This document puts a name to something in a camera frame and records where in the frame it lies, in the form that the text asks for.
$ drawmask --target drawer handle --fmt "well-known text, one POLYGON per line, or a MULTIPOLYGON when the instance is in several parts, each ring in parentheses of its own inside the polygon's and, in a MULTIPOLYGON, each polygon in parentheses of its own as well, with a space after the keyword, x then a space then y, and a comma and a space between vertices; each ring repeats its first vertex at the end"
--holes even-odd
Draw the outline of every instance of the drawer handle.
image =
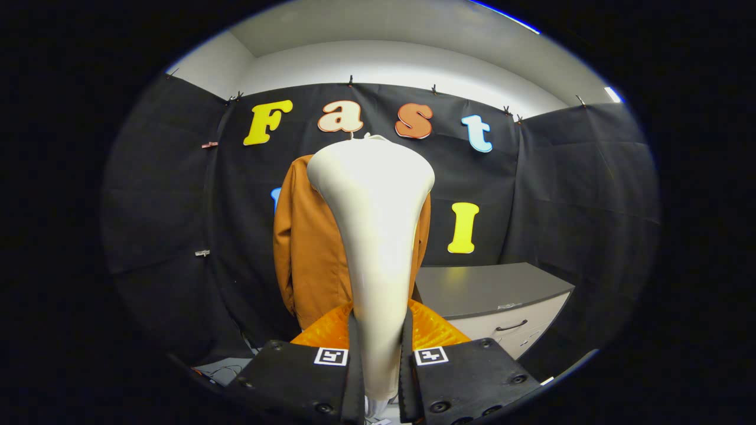
POLYGON ((521 327, 522 325, 524 325, 526 323, 528 323, 528 319, 525 319, 525 320, 522 321, 521 324, 516 324, 514 326, 510 326, 510 327, 497 327, 496 331, 501 332, 502 330, 514 329, 515 327, 521 327))

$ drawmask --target ceiling light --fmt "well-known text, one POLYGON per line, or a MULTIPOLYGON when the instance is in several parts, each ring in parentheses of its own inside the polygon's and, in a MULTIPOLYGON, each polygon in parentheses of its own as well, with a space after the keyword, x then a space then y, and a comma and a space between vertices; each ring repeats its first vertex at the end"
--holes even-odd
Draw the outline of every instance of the ceiling light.
POLYGON ((481 6, 483 6, 484 8, 486 8, 486 9, 488 9, 488 10, 492 10, 492 11, 494 11, 494 12, 498 13, 499 15, 502 15, 502 16, 505 16, 505 17, 508 17, 508 18, 510 18, 511 20, 513 20, 513 21, 515 21, 515 22, 519 23, 520 25, 524 26, 525 28, 527 28, 527 29, 531 30, 532 32, 534 32, 534 33, 536 33, 536 34, 541 34, 541 33, 540 33, 540 32, 538 32, 538 31, 537 31, 537 30, 536 30, 535 28, 533 28, 532 26, 529 26, 529 25, 528 25, 527 23, 524 23, 524 22, 522 22, 522 21, 519 21, 519 20, 517 20, 517 19, 515 19, 515 18, 511 17, 510 15, 508 15, 508 14, 505 14, 505 13, 504 13, 504 12, 502 12, 502 11, 498 11, 498 10, 496 10, 496 9, 494 9, 494 8, 490 7, 490 6, 486 6, 486 5, 482 4, 482 3, 474 2, 473 0, 468 0, 468 1, 469 1, 469 2, 473 2, 473 3, 475 3, 476 5, 481 5, 481 6))
POLYGON ((612 98, 612 100, 613 100, 613 101, 614 101, 614 102, 615 102, 616 104, 618 104, 618 103, 621 103, 621 102, 622 102, 622 99, 620 99, 620 98, 619 98, 619 96, 617 96, 617 93, 615 93, 615 92, 614 92, 614 90, 612 90, 612 88, 611 88, 611 87, 604 87, 604 90, 606 91, 606 94, 608 94, 608 95, 609 95, 609 97, 610 97, 610 98, 612 98))

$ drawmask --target cable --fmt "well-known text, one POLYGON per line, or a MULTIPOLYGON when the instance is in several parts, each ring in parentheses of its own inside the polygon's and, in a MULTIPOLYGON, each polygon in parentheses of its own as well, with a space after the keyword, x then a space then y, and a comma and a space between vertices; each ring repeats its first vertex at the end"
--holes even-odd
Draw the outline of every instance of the cable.
POLYGON ((200 369, 195 369, 195 371, 202 372, 205 375, 207 375, 207 377, 213 377, 213 375, 217 374, 222 369, 228 369, 229 371, 234 372, 235 377, 238 376, 239 373, 243 370, 243 368, 240 365, 228 365, 228 366, 221 366, 220 368, 215 369, 213 372, 202 371, 200 369), (236 372, 234 369, 231 369, 233 366, 236 366, 237 368, 239 368, 239 371, 236 372))

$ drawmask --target cabinet drawer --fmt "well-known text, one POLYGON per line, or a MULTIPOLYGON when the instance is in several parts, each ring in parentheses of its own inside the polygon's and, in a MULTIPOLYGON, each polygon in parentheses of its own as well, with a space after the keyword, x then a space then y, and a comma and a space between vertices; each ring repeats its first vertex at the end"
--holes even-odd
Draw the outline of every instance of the cabinet drawer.
POLYGON ((568 295, 568 293, 564 293, 519 309, 503 310, 474 318, 450 320, 449 323, 471 340, 489 337, 498 340, 507 335, 526 332, 542 324, 548 325, 559 313, 568 295))
POLYGON ((543 323, 540 326, 534 327, 530 330, 523 332, 513 333, 502 337, 495 338, 499 345, 509 353, 515 360, 525 353, 530 347, 532 347, 538 338, 546 332, 551 322, 543 323))

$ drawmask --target orange letter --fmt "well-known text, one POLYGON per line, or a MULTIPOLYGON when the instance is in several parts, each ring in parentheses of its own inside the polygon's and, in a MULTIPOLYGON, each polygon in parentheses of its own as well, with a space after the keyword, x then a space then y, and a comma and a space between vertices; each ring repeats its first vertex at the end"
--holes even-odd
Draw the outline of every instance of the orange letter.
POLYGON ((360 104, 353 101, 335 101, 323 107, 327 112, 318 120, 318 128, 324 132, 356 132, 363 126, 360 121, 360 104))
POLYGON ((433 117, 433 111, 428 105, 406 104, 399 108, 397 115, 399 121, 394 126, 396 134, 411 138, 426 138, 430 134, 428 119, 433 117))

